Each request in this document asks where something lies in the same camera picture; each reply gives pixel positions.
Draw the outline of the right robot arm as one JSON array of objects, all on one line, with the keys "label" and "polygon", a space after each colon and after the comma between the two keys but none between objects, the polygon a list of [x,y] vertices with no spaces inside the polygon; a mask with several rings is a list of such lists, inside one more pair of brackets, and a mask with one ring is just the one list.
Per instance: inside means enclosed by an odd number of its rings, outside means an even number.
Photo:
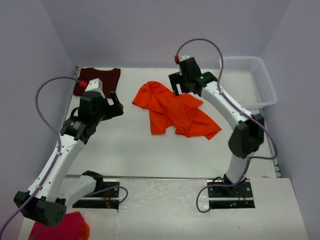
[{"label": "right robot arm", "polygon": [[174,61],[179,71],[169,75],[173,94],[198,95],[215,107],[231,127],[228,147],[232,156],[229,168],[222,183],[214,186],[233,197],[241,191],[245,182],[250,158],[264,142],[265,120],[260,113],[252,114],[235,101],[211,72],[201,72],[194,57],[175,56]]}]

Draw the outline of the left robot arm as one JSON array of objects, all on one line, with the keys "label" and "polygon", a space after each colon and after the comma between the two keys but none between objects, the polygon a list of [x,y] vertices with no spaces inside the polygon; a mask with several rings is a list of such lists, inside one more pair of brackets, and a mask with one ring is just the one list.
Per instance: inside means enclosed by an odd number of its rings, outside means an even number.
[{"label": "left robot arm", "polygon": [[61,188],[69,168],[96,132],[100,122],[123,115],[123,106],[114,91],[113,104],[98,91],[86,91],[79,107],[67,119],[58,134],[52,152],[38,178],[27,191],[18,191],[14,203],[25,218],[55,228],[63,220],[68,208],[83,197],[97,197],[104,192],[103,176],[87,170],[71,186]]}]

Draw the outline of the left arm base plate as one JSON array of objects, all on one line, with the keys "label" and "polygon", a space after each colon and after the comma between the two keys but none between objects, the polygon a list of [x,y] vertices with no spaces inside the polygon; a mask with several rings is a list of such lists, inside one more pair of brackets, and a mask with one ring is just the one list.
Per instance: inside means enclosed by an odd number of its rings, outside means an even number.
[{"label": "left arm base plate", "polygon": [[114,187],[111,190],[95,194],[93,196],[85,196],[78,200],[72,207],[74,209],[119,209],[119,181],[103,181],[102,190]]}]

